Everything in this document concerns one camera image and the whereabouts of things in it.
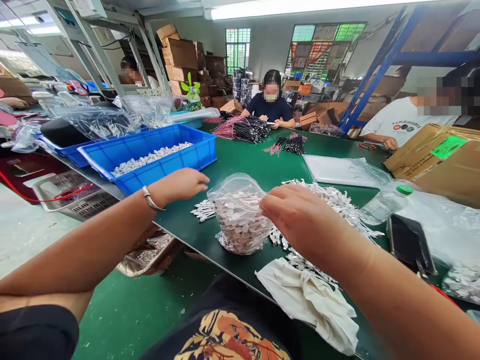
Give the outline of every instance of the hand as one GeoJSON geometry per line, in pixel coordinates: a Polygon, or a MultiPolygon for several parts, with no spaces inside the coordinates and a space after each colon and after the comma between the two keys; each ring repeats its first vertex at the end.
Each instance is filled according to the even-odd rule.
{"type": "Polygon", "coordinates": [[[363,250],[358,246],[369,249],[367,239],[325,201],[300,186],[275,187],[260,201],[260,208],[293,248],[319,267],[348,259],[352,254],[346,256],[346,252],[359,257],[363,250]]]}
{"type": "Polygon", "coordinates": [[[390,151],[397,151],[400,147],[397,140],[391,136],[383,136],[381,142],[383,143],[383,146],[390,151]]]}
{"type": "Polygon", "coordinates": [[[24,109],[24,108],[27,108],[29,106],[29,104],[26,101],[21,100],[17,97],[2,98],[2,99],[0,99],[0,103],[8,105],[9,107],[14,108],[14,109],[24,109]]]}
{"type": "Polygon", "coordinates": [[[275,125],[270,125],[270,127],[274,130],[278,129],[279,126],[280,126],[280,120],[278,120],[278,119],[275,120],[275,125]]]}
{"type": "Polygon", "coordinates": [[[172,172],[148,186],[151,198],[160,207],[178,200],[188,200],[207,191],[210,179],[192,168],[172,172]]]}

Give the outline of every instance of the green label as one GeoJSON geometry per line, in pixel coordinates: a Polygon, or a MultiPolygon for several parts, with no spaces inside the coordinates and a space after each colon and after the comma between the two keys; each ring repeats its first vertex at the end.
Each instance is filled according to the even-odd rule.
{"type": "Polygon", "coordinates": [[[445,160],[463,145],[469,141],[458,136],[447,137],[440,145],[430,151],[430,154],[435,155],[437,158],[445,160]]]}

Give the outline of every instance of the floor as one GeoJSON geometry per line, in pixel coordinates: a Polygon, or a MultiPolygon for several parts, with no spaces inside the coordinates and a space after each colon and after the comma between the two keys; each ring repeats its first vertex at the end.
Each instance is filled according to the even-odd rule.
{"type": "MultiPolygon", "coordinates": [[[[28,204],[1,184],[0,208],[0,278],[80,224],[28,204]]],[[[138,359],[181,324],[185,313],[221,273],[217,266],[183,253],[162,276],[128,278],[114,270],[95,290],[80,323],[73,360],[138,359]]],[[[345,358],[325,346],[306,325],[298,323],[298,328],[305,359],[345,358]]]]}

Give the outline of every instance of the gray floor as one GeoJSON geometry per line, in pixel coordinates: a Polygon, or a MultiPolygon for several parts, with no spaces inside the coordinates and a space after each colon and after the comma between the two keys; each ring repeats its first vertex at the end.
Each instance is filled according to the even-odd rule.
{"type": "Polygon", "coordinates": [[[80,224],[30,205],[0,184],[0,279],[80,224]]]}

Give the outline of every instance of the white plastic basket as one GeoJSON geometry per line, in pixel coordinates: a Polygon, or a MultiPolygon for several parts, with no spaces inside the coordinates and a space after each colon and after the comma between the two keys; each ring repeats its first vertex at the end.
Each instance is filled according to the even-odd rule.
{"type": "MultiPolygon", "coordinates": [[[[32,188],[39,200],[53,200],[58,194],[76,188],[85,181],[83,176],[71,170],[39,180],[32,188]]],[[[84,222],[117,202],[116,198],[98,188],[94,193],[64,206],[60,201],[41,202],[41,206],[48,213],[59,212],[84,222]]]]}

